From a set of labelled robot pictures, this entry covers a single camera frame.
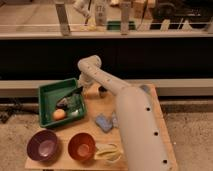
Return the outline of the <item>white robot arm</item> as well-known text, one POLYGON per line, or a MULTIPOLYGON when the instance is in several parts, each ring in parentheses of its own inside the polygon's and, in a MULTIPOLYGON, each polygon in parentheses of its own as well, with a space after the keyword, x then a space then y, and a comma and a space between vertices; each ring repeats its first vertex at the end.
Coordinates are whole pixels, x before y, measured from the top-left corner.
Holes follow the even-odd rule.
POLYGON ((148 94, 101 69, 97 55, 78 61, 80 84, 94 81, 115 96, 116 114, 128 171, 170 171, 168 153, 148 94))

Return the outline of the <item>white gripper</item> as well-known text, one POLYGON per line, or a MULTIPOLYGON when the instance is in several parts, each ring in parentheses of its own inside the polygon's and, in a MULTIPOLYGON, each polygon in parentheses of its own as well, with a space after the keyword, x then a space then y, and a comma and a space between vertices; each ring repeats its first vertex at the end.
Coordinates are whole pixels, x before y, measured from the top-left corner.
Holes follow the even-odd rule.
POLYGON ((78 87, 78 88, 74 89, 71 92, 71 95, 73 95, 73 94, 81 94, 82 91, 83 91, 83 88, 85 88, 85 89, 90 88, 93 85, 94 81, 88 75, 86 75, 84 73, 81 73, 80 76, 79 76, 78 83, 79 83, 79 85, 81 87, 78 87))

